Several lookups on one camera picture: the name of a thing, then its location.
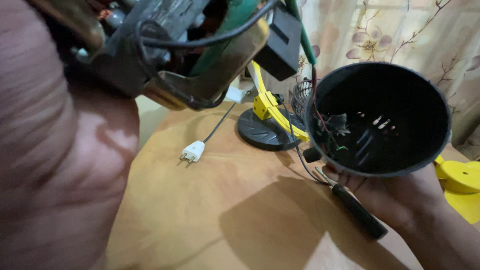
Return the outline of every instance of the black round base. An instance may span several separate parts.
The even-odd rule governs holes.
[[[278,109],[288,119],[284,109]],[[303,123],[298,120],[295,114],[289,112],[292,124],[301,130],[305,130]],[[241,114],[238,120],[238,132],[240,137],[248,144],[267,151],[285,151],[295,147],[301,142],[292,140],[291,134],[284,130],[273,118],[260,120],[248,109]]]

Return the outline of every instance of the screwdriver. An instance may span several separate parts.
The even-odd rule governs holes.
[[[332,185],[333,195],[337,196],[347,208],[347,210],[353,215],[353,217],[359,221],[359,223],[366,229],[368,234],[375,240],[379,240],[384,237],[388,230],[363,206],[358,202],[342,185],[335,183],[332,179],[328,178],[324,172],[315,167],[317,172]]]

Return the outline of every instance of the curtain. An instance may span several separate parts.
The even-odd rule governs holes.
[[[317,57],[317,75],[356,62],[384,61],[422,74],[444,93],[452,143],[480,123],[480,0],[298,0]],[[300,52],[298,73],[283,82],[264,73],[267,89],[291,100],[311,77]]]

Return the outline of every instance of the table surface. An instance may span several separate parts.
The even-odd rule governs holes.
[[[234,107],[199,162],[180,161],[231,104],[170,112],[157,128],[132,164],[108,269],[421,269],[392,229],[370,240],[294,149],[268,152],[243,142],[236,123],[252,104]],[[465,161],[452,147],[444,158]]]

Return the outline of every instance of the white plug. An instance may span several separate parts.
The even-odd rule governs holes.
[[[188,159],[188,163],[192,163],[192,161],[197,162],[200,159],[202,153],[204,152],[204,148],[205,143],[201,141],[196,141],[191,145],[185,147],[185,149],[181,152],[182,156],[180,157],[180,160]]]

